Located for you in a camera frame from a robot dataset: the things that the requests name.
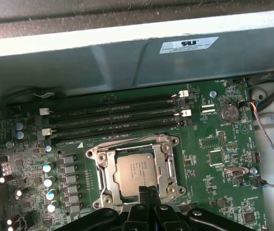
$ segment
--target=cpu socket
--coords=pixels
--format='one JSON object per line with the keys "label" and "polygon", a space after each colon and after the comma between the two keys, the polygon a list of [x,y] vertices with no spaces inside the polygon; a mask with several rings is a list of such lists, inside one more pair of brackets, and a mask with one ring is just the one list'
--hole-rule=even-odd
{"label": "cpu socket", "polygon": [[121,212],[124,205],[138,203],[139,186],[156,186],[163,204],[186,193],[177,185],[173,148],[177,137],[148,135],[101,143],[86,151],[95,160],[100,197],[94,209],[109,207]]}

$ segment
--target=white label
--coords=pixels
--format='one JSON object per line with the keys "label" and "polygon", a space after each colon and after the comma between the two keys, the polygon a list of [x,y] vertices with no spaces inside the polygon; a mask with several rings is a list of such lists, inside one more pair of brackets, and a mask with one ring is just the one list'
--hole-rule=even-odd
{"label": "white label", "polygon": [[218,37],[164,42],[160,54],[208,49]]}

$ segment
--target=green circuit board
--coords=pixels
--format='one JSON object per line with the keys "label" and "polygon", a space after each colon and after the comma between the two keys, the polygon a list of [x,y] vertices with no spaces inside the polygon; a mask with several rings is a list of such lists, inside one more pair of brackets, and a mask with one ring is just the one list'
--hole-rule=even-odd
{"label": "green circuit board", "polygon": [[[266,226],[263,191],[250,185],[260,174],[249,94],[245,80],[223,79],[118,91],[0,109],[0,176],[8,182],[6,217],[32,212],[34,231],[49,231],[94,211],[100,196],[95,161],[85,152],[102,142],[165,134],[177,137],[174,164],[186,193],[172,204],[181,211],[199,206],[256,231]],[[64,158],[73,156],[80,199],[68,200]],[[42,167],[52,163],[53,170]],[[228,174],[242,167],[242,176]],[[256,168],[254,175],[249,171]],[[43,182],[54,176],[47,188]],[[18,188],[29,191],[16,197]],[[55,189],[58,208],[46,199]]]}

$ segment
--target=motherboard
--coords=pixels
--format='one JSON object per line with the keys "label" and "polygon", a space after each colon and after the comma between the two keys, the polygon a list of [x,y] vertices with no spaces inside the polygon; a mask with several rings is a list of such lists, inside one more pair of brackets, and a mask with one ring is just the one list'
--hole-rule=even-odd
{"label": "motherboard", "polygon": [[248,87],[222,79],[0,107],[5,230],[51,231],[140,185],[162,203],[266,230]]}

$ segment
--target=integrated circuit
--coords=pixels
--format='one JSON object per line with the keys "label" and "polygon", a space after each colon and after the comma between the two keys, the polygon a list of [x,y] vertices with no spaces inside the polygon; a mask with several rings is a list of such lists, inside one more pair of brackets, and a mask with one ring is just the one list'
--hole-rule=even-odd
{"label": "integrated circuit", "polygon": [[224,163],[223,153],[221,150],[209,152],[210,166],[222,165]]}
{"label": "integrated circuit", "polygon": [[254,212],[250,212],[250,213],[244,213],[243,214],[244,217],[244,222],[245,224],[249,224],[255,221],[255,216],[254,216]]}
{"label": "integrated circuit", "polygon": [[117,159],[115,182],[123,197],[136,196],[139,186],[157,185],[154,159],[151,153],[133,154]]}

